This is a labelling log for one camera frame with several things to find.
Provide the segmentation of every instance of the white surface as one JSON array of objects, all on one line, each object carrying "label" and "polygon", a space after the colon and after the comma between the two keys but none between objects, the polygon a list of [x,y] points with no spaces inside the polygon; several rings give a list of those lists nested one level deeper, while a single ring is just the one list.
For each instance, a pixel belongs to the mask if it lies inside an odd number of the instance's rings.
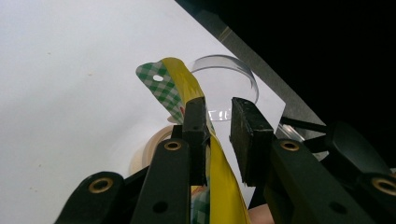
[{"label": "white surface", "polygon": [[[53,223],[88,175],[128,176],[136,151],[169,124],[137,66],[233,56],[173,0],[0,8],[0,223]],[[276,127],[285,104],[257,80],[259,109]],[[231,158],[228,133],[216,129]]]}]

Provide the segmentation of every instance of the transparent cup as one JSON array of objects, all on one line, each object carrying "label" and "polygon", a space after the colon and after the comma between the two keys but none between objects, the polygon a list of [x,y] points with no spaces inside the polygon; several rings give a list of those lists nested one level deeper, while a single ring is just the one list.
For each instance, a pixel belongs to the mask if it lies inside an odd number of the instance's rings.
[{"label": "transparent cup", "polygon": [[251,69],[235,57],[208,55],[195,60],[188,68],[204,92],[212,121],[231,119],[233,97],[254,104],[259,99],[259,88]]}]

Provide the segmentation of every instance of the clear plastic cup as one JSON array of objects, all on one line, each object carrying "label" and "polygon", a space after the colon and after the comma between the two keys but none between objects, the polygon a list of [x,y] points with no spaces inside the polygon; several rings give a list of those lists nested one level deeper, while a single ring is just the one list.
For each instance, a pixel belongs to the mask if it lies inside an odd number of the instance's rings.
[{"label": "clear plastic cup", "polygon": [[259,88],[250,68],[235,57],[208,55],[188,65],[205,95],[212,121],[231,119],[232,99],[257,103]]}]

